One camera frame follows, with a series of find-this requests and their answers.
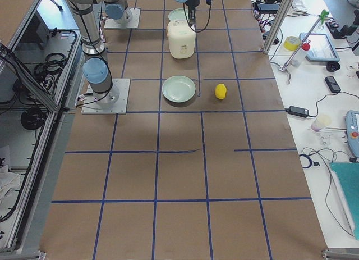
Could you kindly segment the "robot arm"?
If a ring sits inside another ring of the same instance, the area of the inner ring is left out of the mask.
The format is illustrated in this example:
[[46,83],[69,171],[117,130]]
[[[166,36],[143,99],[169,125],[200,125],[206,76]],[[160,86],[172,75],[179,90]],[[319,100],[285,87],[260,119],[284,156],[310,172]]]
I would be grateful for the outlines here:
[[105,2],[105,12],[110,19],[119,24],[126,24],[132,20],[132,12],[127,0]]
[[[107,16],[114,20],[131,21],[129,0],[66,0],[81,33],[81,48],[85,56],[82,71],[92,89],[92,98],[81,105],[90,114],[125,113],[127,108],[129,79],[114,79],[107,63],[107,50],[99,32],[99,24],[93,14],[93,6],[105,3]],[[200,0],[175,0],[188,8],[189,23],[195,23],[196,7]]]

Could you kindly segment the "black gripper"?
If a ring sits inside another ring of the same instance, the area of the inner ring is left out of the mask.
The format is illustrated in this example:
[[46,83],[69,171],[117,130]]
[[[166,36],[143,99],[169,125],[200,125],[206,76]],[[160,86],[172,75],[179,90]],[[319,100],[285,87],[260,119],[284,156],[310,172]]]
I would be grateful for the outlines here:
[[[212,0],[205,0],[208,6],[212,5]],[[187,0],[185,5],[188,7],[188,25],[193,26],[196,23],[196,7],[199,6],[200,0]]]

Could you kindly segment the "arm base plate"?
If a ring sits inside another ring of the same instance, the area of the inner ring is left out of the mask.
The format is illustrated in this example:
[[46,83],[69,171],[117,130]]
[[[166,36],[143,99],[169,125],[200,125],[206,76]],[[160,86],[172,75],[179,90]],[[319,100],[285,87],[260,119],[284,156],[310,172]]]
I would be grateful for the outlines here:
[[128,7],[123,9],[121,6],[113,4],[105,9],[107,19],[104,24],[105,29],[137,29],[139,27],[140,8]]
[[105,115],[121,114],[125,115],[127,111],[128,94],[130,90],[130,79],[112,79],[113,86],[109,93],[103,95],[93,93],[88,84],[87,93],[92,95],[85,97],[81,113],[84,115]]

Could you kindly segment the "green plate near arm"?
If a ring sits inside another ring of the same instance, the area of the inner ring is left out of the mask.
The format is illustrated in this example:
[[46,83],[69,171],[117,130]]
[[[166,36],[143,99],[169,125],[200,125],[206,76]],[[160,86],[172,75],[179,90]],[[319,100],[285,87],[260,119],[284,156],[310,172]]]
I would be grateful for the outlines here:
[[174,103],[189,101],[195,92],[193,80],[186,76],[171,76],[162,85],[163,96]]
[[183,8],[177,8],[168,14],[168,19],[169,21],[188,20],[188,14]]

